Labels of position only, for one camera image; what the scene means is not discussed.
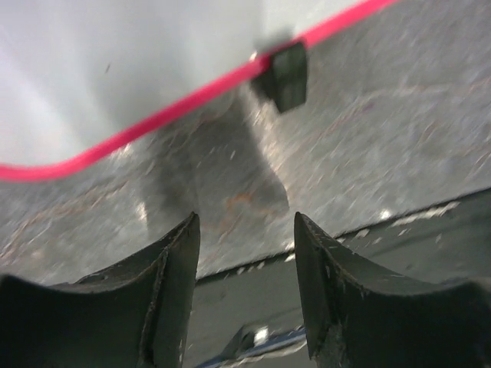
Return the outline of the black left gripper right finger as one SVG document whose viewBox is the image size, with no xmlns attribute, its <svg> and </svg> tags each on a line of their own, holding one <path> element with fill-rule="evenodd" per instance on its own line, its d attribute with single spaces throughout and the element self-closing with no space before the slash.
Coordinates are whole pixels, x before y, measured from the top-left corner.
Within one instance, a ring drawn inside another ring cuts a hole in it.
<svg viewBox="0 0 491 368">
<path fill-rule="evenodd" d="M 308 354 L 319 367 L 488 367 L 490 280 L 432 284 L 294 220 Z"/>
</svg>

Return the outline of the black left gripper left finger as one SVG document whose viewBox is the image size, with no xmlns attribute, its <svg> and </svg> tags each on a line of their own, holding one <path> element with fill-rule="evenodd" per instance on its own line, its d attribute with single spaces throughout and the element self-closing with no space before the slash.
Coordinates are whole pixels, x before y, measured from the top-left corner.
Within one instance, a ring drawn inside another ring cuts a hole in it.
<svg viewBox="0 0 491 368">
<path fill-rule="evenodd" d="M 199 217 L 72 284 L 1 277 L 3 367 L 180 367 Z"/>
</svg>

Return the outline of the pink framed whiteboard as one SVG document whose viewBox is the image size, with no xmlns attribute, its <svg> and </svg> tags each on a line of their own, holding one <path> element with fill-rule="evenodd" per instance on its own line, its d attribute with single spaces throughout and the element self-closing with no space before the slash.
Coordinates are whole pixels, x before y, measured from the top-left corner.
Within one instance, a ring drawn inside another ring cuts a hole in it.
<svg viewBox="0 0 491 368">
<path fill-rule="evenodd" d="M 1 178 L 68 176 L 384 1 L 3 1 Z"/>
</svg>

